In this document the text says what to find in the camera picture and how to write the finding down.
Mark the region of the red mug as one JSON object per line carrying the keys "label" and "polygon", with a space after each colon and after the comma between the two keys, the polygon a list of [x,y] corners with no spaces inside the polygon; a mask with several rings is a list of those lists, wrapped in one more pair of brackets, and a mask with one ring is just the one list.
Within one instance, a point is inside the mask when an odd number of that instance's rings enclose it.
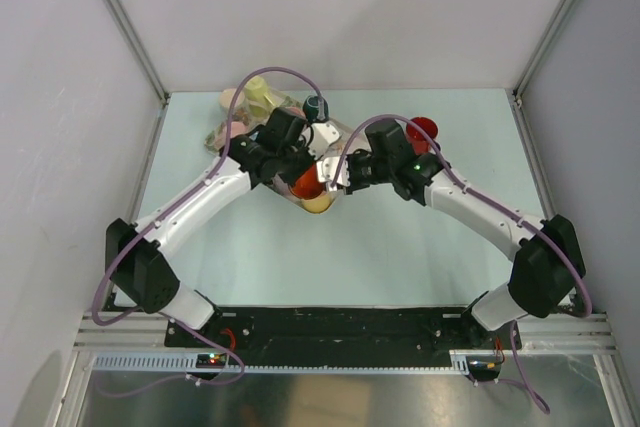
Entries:
{"label": "red mug", "polygon": [[431,145],[423,133],[435,140],[439,129],[437,124],[428,117],[414,117],[411,119],[411,124],[406,125],[405,132],[414,152],[417,155],[422,155],[431,150]]}

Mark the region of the orange mug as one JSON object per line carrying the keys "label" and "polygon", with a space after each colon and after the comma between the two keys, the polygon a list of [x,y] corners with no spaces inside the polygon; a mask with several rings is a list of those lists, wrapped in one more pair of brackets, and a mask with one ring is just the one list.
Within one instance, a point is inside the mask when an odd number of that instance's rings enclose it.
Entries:
{"label": "orange mug", "polygon": [[302,200],[311,200],[319,197],[326,191],[325,183],[318,180],[317,167],[310,167],[295,183],[290,187],[290,192]]}

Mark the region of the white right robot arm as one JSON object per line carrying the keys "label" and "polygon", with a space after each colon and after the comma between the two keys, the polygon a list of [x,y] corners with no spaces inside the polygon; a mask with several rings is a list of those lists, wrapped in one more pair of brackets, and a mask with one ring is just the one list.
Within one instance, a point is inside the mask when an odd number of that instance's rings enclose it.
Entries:
{"label": "white right robot arm", "polygon": [[430,152],[416,154],[403,130],[411,123],[397,115],[363,122],[356,130],[366,135],[368,148],[343,151],[331,184],[348,194],[389,184],[402,199],[459,221],[511,261],[509,280],[469,306],[470,317],[461,325],[464,340],[486,347],[503,325],[526,315],[545,318],[570,292],[581,300],[570,314],[590,316],[586,267],[572,222],[560,214],[543,219],[506,207],[463,179],[436,144]]}

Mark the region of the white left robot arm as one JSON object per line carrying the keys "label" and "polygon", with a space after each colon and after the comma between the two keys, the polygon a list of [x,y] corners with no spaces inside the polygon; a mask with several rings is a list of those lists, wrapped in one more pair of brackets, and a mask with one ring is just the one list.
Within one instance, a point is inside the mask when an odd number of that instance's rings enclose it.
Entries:
{"label": "white left robot arm", "polygon": [[222,208],[256,186],[280,178],[294,185],[340,137],[329,122],[310,123],[286,108],[263,125],[231,137],[220,157],[189,187],[153,214],[106,232],[106,277],[146,313],[187,325],[201,346],[214,344],[222,323],[212,302],[182,283],[170,258]]}

